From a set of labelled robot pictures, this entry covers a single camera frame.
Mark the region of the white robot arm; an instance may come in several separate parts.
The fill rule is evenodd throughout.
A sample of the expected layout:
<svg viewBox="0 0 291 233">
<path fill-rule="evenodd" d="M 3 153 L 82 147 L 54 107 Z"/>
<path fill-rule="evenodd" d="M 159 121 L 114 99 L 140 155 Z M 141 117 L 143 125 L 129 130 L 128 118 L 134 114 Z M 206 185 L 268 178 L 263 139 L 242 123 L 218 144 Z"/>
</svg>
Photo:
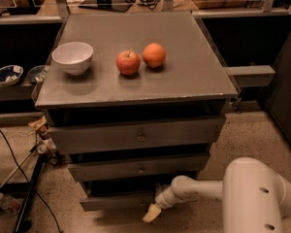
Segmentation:
<svg viewBox="0 0 291 233">
<path fill-rule="evenodd" d="M 291 183 L 263 162 L 233 160 L 221 181 L 197 181 L 186 176 L 158 185 L 143 221 L 154 221 L 163 210 L 200 197 L 222 203 L 224 233 L 283 233 L 291 216 Z"/>
</svg>

